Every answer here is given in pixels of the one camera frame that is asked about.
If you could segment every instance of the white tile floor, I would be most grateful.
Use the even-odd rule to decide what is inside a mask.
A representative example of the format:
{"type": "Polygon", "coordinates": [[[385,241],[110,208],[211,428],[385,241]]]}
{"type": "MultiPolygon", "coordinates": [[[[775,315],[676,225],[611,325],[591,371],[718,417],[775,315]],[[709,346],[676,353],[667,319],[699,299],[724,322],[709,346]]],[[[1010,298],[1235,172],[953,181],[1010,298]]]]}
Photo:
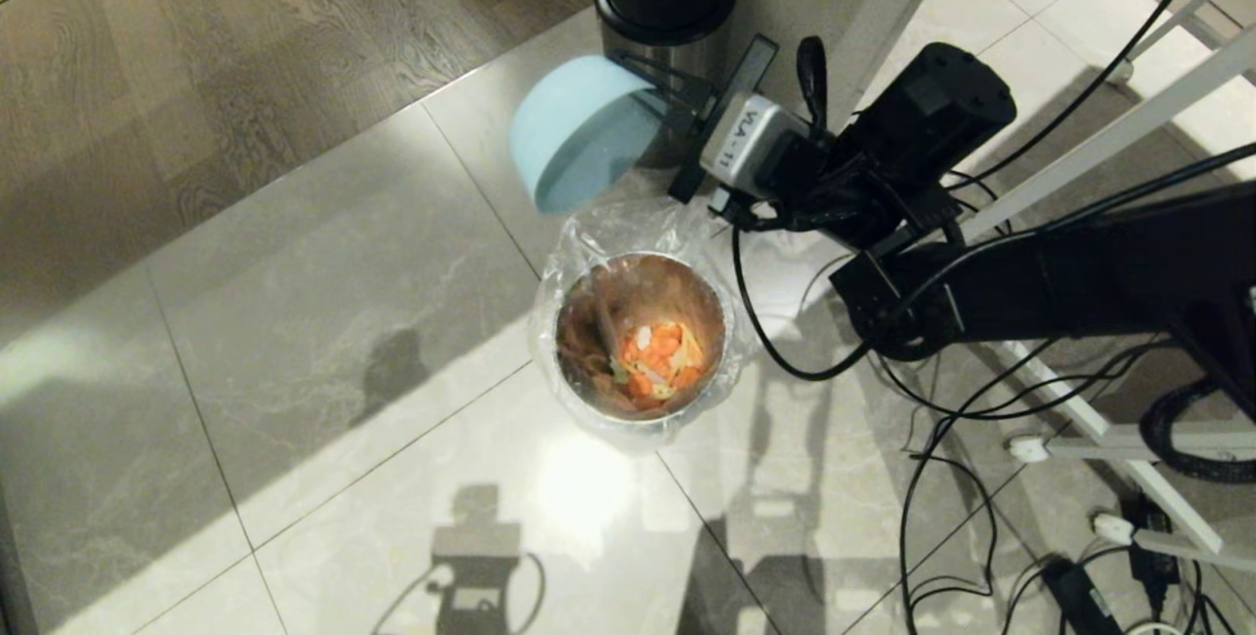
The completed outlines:
{"type": "MultiPolygon", "coordinates": [[[[1150,8],[926,0],[868,97],[931,40],[981,53],[1021,117],[967,162],[980,166],[1150,8]]],[[[522,319],[561,218],[529,205],[505,127],[536,78],[597,49],[592,15],[573,18],[0,350],[4,497],[45,632],[903,631],[912,410],[879,371],[800,385],[759,358],[673,446],[627,456],[579,430],[529,363],[522,319]]],[[[1203,55],[1177,30],[1129,92],[1203,55]]],[[[1074,134],[1128,107],[1104,98],[1074,134]]],[[[1139,142],[1138,159],[1251,139],[1256,89],[1235,80],[1176,125],[1139,142]]],[[[657,184],[637,173],[610,196],[657,184]]],[[[711,246],[727,267],[727,236],[711,246]]],[[[806,286],[839,255],[831,242],[757,236],[746,255],[791,358],[819,366],[816,349],[848,348],[833,309],[800,304],[823,299],[823,279],[806,286]]],[[[992,368],[947,349],[911,370],[953,399],[992,368]]],[[[999,597],[926,601],[923,631],[996,631],[1017,575],[1050,552],[1079,556],[1086,515],[1114,504],[1085,464],[1020,469],[1004,456],[1006,434],[1040,425],[961,425],[945,447],[999,491],[999,597]]],[[[1208,499],[1228,538],[1256,530],[1251,497],[1208,499]]],[[[977,577],[991,535],[971,486],[938,469],[917,499],[913,582],[977,577]]],[[[1093,576],[1134,622],[1147,606],[1120,561],[1093,576]]],[[[1256,631],[1256,579],[1225,576],[1208,570],[1207,591],[1256,631]]],[[[1012,631],[1056,624],[1034,587],[1012,631]]]]}

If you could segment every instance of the wooden floor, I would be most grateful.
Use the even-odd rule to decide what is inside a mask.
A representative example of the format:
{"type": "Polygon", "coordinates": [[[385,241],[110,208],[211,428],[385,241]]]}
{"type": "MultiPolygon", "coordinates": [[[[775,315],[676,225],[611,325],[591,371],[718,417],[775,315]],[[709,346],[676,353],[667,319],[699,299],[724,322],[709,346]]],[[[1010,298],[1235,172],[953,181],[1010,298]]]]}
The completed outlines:
{"type": "Polygon", "coordinates": [[[589,3],[0,4],[0,345],[589,3]]]}

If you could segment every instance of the light blue bowl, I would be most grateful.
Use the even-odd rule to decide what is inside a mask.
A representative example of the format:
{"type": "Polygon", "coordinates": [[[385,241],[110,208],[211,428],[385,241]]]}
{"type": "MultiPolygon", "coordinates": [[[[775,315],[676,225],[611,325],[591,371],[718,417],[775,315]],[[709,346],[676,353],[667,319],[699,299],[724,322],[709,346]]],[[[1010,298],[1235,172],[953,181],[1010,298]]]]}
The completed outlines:
{"type": "Polygon", "coordinates": [[[636,164],[662,124],[654,85],[605,56],[550,72],[510,124],[510,154],[533,205],[564,213],[636,164]]]}

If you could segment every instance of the power adapter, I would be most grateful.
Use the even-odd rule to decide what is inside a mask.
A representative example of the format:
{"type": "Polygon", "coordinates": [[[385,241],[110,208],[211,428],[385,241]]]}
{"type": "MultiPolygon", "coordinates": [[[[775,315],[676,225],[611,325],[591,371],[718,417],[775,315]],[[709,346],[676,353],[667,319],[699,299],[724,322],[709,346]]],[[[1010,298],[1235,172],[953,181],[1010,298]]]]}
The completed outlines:
{"type": "MultiPolygon", "coordinates": [[[[1173,525],[1169,516],[1152,502],[1145,494],[1122,501],[1120,515],[1138,530],[1152,530],[1154,532],[1169,533],[1173,525]]],[[[1129,575],[1143,585],[1147,591],[1147,602],[1152,606],[1152,620],[1161,620],[1164,611],[1164,596],[1169,586],[1182,581],[1177,560],[1171,555],[1150,552],[1134,542],[1129,547],[1129,575]]]]}
{"type": "Polygon", "coordinates": [[[1086,570],[1064,557],[1042,567],[1042,582],[1076,635],[1122,635],[1112,609],[1099,595],[1086,570]]]}

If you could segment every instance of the plastic bag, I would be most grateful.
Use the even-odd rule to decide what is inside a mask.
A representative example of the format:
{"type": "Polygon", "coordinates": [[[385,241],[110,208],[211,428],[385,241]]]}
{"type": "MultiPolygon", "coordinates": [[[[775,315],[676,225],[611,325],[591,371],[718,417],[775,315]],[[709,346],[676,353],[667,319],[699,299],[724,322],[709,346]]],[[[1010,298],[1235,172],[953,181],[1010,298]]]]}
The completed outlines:
{"type": "MultiPolygon", "coordinates": [[[[706,251],[715,232],[717,222],[703,206],[671,198],[600,205],[563,225],[529,318],[530,350],[563,407],[619,448],[669,443],[728,397],[754,353],[749,319],[706,251]],[[648,336],[642,328],[651,326],[683,328],[695,348],[687,358],[700,361],[692,361],[696,380],[687,375],[691,384],[662,407],[642,408],[628,399],[624,365],[612,358],[632,354],[634,336],[648,336]]],[[[644,348],[639,336],[637,344],[644,348]]],[[[676,376],[678,384],[681,371],[676,376]]]]}

